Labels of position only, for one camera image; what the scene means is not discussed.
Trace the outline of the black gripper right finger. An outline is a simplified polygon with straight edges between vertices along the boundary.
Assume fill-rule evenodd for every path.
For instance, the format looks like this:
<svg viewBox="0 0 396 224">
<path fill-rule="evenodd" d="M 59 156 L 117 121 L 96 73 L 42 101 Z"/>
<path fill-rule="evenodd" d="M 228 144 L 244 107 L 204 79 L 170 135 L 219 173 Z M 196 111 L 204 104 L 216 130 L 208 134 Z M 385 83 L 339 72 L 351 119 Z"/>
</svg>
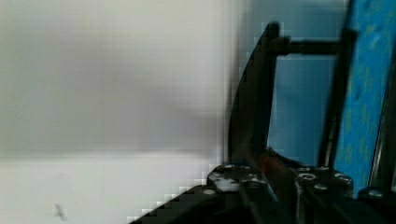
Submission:
<svg viewBox="0 0 396 224">
<path fill-rule="evenodd" d="M 260 156 L 260 169 L 283 203 L 295 201 L 295 170 L 299 168 L 304 168 L 304 165 L 278 154 L 271 147 L 266 147 Z"/>
</svg>

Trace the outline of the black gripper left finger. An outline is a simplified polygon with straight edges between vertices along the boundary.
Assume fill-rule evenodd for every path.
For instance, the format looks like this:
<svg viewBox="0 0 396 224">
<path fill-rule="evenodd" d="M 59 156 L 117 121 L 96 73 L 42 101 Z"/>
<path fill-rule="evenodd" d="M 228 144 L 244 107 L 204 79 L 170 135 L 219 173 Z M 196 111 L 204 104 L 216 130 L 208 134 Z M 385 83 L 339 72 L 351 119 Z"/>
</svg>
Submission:
<svg viewBox="0 0 396 224">
<path fill-rule="evenodd" d="M 237 192 L 245 182 L 264 184 L 265 192 L 269 193 L 270 198 L 277 202 L 277 197 L 269 186 L 266 177 L 259 170 L 245 164 L 227 163 L 219 165 L 206 178 L 206 184 L 220 192 Z"/>
</svg>

